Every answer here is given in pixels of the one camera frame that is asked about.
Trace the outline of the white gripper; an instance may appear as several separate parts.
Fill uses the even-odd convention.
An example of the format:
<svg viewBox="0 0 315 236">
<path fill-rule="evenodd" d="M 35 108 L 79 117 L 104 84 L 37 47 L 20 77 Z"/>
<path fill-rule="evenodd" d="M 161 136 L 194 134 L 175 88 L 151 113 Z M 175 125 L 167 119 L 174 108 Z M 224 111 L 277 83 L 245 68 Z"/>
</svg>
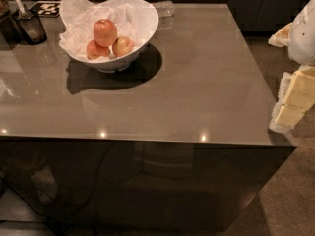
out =
<svg viewBox="0 0 315 236">
<path fill-rule="evenodd" d="M 293 22 L 273 34 L 268 43 L 288 47 L 290 59 L 301 64 L 293 74 L 283 73 L 269 124 L 272 131 L 285 134 L 315 104 L 315 0 L 310 0 Z"/>
</svg>

